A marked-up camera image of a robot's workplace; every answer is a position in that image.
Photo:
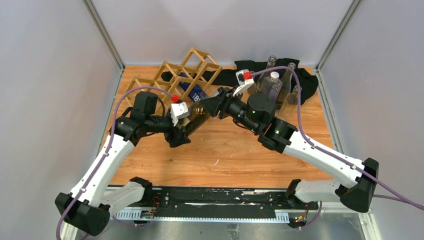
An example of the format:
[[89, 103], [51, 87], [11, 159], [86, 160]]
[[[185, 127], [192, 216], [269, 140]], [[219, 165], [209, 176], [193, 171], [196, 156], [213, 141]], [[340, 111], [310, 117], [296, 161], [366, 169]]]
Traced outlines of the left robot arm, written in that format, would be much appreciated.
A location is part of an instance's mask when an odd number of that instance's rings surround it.
[[178, 121], [190, 114], [187, 103], [177, 95], [171, 97], [168, 111], [155, 115], [156, 105], [165, 103], [155, 93], [139, 92], [133, 106], [128, 107], [112, 123], [109, 135], [96, 159], [69, 193], [59, 193], [55, 205], [61, 217], [56, 227], [56, 238], [61, 239], [61, 227], [67, 223], [86, 233], [99, 235], [109, 219], [127, 206], [138, 203], [142, 207], [157, 209], [159, 198], [153, 196], [153, 184], [141, 177], [133, 177], [113, 192], [105, 191], [113, 175], [137, 146], [141, 138], [156, 133], [170, 134], [177, 129]]

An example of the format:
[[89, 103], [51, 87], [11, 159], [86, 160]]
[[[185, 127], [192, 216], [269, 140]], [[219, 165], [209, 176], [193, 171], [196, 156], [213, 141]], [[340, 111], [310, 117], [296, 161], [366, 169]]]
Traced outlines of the dark brown wine bottle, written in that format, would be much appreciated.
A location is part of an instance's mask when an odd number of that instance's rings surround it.
[[198, 101], [189, 108], [189, 115], [180, 119], [177, 126], [185, 129], [185, 134], [190, 136], [202, 126], [211, 116], [206, 108]]

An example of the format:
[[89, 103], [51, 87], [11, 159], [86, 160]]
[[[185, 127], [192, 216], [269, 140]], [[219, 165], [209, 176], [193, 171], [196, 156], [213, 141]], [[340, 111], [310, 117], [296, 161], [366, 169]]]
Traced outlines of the blue square bottle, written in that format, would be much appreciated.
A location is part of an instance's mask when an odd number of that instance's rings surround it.
[[[185, 93], [190, 84], [188, 82], [180, 81], [178, 85]], [[209, 96], [198, 84], [196, 84], [188, 93], [188, 97], [195, 103], [202, 99], [208, 98]]]
[[280, 74], [276, 71], [272, 71], [263, 79], [260, 92], [268, 96], [269, 99], [275, 103], [281, 87], [282, 81], [280, 80]]

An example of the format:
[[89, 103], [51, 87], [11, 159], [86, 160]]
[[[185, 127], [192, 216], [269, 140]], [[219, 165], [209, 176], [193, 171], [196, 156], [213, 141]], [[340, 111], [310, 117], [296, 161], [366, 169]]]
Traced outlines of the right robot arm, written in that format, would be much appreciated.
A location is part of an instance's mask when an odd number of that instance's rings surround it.
[[292, 180], [285, 192], [290, 208], [322, 201], [341, 203], [359, 213], [369, 211], [379, 171], [376, 160], [349, 157], [313, 140], [299, 127], [276, 117], [276, 104], [263, 93], [254, 93], [243, 102], [233, 90], [220, 88], [217, 95], [199, 103], [211, 117], [231, 117], [266, 149], [296, 157], [332, 176], [331, 180]]

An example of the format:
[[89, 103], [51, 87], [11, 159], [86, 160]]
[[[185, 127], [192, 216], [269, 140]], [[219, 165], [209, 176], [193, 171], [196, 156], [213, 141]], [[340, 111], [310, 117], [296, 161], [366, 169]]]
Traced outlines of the clear bottle pale label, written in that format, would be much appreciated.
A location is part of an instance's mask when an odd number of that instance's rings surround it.
[[292, 72], [286, 70], [282, 76], [281, 80], [281, 88], [279, 90], [278, 96], [276, 98], [276, 109], [280, 110], [283, 106], [284, 99], [290, 93], [291, 90], [291, 80], [292, 80]]

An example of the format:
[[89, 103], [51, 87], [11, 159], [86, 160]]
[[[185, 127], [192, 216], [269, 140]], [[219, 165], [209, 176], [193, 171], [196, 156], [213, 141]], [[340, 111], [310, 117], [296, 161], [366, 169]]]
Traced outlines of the wooden wine rack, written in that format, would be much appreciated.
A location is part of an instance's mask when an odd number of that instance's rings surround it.
[[208, 52], [192, 47], [180, 64], [164, 61], [154, 77], [134, 76], [125, 91], [143, 86], [156, 87], [186, 99], [196, 86], [204, 92], [208, 90], [222, 70], [223, 67]]

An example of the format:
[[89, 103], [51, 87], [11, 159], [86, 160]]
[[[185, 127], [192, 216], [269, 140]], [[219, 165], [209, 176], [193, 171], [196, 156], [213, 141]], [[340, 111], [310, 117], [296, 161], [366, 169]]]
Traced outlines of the small clear bottle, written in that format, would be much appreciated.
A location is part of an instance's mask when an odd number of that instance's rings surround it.
[[250, 87], [247, 89], [247, 92], [251, 95], [251, 94], [254, 94], [255, 92], [256, 92], [256, 82], [255, 82], [255, 78], [254, 78], [254, 76], [253, 76], [253, 71], [249, 71], [248, 72], [248, 76], [249, 76], [249, 79], [251, 79], [252, 80], [252, 84], [250, 85]]

